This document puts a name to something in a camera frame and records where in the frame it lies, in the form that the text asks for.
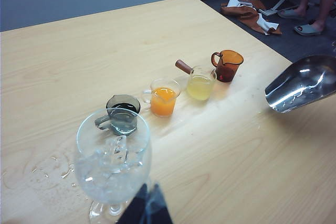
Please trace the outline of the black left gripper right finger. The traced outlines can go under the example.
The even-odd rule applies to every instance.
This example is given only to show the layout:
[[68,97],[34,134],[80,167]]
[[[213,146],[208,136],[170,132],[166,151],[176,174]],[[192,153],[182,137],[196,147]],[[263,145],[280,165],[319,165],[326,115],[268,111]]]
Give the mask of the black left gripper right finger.
[[150,223],[173,223],[159,184],[154,185],[150,194]]

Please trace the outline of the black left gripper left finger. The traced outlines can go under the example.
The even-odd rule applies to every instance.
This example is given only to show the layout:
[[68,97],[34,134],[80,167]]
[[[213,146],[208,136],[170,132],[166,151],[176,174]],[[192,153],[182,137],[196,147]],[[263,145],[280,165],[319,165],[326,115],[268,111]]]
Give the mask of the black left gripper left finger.
[[143,184],[135,197],[127,206],[117,223],[133,224],[139,223],[145,210],[145,203],[148,194],[147,184]]

